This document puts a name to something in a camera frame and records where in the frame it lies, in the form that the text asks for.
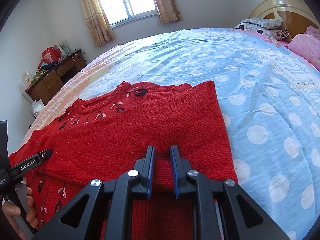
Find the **person's left hand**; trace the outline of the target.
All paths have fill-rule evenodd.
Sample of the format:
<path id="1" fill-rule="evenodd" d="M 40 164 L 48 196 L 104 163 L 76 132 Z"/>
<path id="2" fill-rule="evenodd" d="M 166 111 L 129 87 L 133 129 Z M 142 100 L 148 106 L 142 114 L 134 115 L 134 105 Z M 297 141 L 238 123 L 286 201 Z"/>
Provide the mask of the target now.
<path id="1" fill-rule="evenodd" d="M 31 196 L 33 191 L 28 186 L 26 187 L 27 191 L 27 202 L 26 204 L 29 207 L 29 212 L 26 215 L 27 222 L 30 223 L 31 227 L 36 228 L 39 224 L 39 219 L 36 214 L 36 210 L 34 208 L 34 199 Z M 27 237 L 22 232 L 22 230 L 19 228 L 19 226 L 16 224 L 14 218 L 21 215 L 20 208 L 14 204 L 5 202 L 2 205 L 2 211 L 4 212 L 5 216 L 7 217 L 9 223 L 11 224 L 12 228 L 16 231 L 16 233 L 19 235 L 21 239 L 27 240 Z"/>

